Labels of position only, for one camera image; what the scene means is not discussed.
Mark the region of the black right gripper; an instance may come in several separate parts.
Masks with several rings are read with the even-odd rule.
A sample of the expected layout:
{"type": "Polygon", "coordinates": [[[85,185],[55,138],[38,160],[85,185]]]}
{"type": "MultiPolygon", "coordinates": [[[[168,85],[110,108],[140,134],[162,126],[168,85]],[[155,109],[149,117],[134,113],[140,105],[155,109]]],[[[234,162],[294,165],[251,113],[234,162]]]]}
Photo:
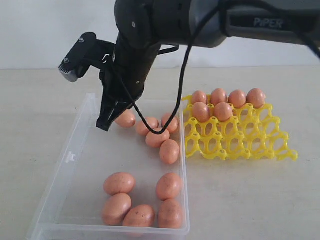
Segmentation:
{"type": "Polygon", "coordinates": [[[175,8],[173,0],[117,0],[118,36],[112,54],[114,71],[105,75],[96,127],[108,132],[112,123],[143,94],[145,81],[161,44],[156,18],[175,8]]]}

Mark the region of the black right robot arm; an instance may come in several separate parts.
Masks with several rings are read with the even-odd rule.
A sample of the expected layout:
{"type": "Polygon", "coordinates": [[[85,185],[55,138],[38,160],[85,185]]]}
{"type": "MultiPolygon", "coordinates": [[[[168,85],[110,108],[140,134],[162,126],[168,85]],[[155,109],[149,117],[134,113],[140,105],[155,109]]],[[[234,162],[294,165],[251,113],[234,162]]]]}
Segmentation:
{"type": "Polygon", "coordinates": [[[133,107],[163,45],[215,48],[239,37],[303,45],[320,54],[317,0],[118,0],[118,36],[100,72],[99,129],[133,107]]]}

